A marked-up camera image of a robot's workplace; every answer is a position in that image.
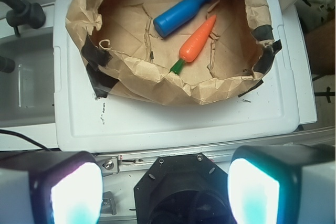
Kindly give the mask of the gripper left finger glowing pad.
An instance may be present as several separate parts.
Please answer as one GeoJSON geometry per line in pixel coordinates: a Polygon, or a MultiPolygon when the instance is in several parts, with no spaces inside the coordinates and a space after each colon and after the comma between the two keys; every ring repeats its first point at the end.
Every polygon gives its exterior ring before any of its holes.
{"type": "Polygon", "coordinates": [[[1,152],[1,223],[97,223],[102,195],[88,152],[1,152]]]}

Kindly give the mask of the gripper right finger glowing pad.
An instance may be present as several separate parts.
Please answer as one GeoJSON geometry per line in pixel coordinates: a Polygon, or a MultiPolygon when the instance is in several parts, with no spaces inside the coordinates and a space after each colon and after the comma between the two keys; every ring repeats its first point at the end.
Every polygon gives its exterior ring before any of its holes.
{"type": "Polygon", "coordinates": [[[335,223],[335,147],[240,146],[227,187],[237,223],[335,223]]]}

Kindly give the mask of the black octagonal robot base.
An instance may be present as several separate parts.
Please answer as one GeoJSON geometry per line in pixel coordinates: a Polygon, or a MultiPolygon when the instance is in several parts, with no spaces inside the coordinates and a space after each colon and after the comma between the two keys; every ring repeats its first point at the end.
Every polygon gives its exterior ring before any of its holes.
{"type": "Polygon", "coordinates": [[[158,157],[134,187],[138,223],[236,223],[228,174],[202,153],[158,157]]]}

